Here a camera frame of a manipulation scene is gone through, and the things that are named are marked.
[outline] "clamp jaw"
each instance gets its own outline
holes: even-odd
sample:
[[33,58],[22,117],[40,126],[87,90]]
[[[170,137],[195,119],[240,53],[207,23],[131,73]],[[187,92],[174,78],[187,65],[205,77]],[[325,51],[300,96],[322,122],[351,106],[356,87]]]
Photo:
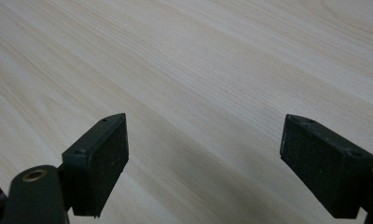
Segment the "clamp jaw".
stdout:
[[373,155],[312,119],[287,115],[282,160],[335,218],[373,224]]
[[2,224],[68,223],[99,217],[129,159],[125,114],[101,119],[62,154],[59,168],[36,166],[11,183]]

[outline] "screw hole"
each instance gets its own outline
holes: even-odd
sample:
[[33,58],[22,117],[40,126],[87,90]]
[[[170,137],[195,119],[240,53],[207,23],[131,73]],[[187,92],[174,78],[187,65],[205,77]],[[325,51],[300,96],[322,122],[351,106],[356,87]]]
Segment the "screw hole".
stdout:
[[362,157],[362,154],[361,153],[358,153],[358,152],[352,152],[352,155],[354,157]]
[[41,179],[47,174],[47,170],[34,170],[23,177],[24,182],[33,182]]
[[84,148],[79,148],[76,151],[74,151],[74,154],[76,154],[76,155],[81,155],[81,154],[85,154],[85,153],[86,153],[86,150]]

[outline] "wood grain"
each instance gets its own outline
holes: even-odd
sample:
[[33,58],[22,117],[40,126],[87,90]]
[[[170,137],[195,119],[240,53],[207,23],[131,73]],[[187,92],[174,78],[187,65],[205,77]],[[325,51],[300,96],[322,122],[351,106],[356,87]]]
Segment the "wood grain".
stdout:
[[373,153],[373,0],[0,0],[0,186],[125,112],[100,219],[335,220],[280,160],[285,114]]

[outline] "light wood surface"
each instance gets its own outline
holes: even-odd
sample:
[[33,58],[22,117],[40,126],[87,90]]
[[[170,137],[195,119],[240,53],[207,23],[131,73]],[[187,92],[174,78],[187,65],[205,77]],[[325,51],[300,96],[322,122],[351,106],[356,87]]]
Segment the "light wood surface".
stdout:
[[0,186],[125,112],[99,219],[335,220],[280,160],[285,114],[373,153],[373,0],[0,0]]

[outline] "wooden table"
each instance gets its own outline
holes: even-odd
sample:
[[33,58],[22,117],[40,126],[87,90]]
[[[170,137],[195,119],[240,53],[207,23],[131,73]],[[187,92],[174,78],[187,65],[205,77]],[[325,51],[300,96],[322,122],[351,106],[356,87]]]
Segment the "wooden table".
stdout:
[[71,223],[363,223],[279,148],[290,113],[373,153],[373,0],[0,0],[4,191],[120,112],[131,159]]

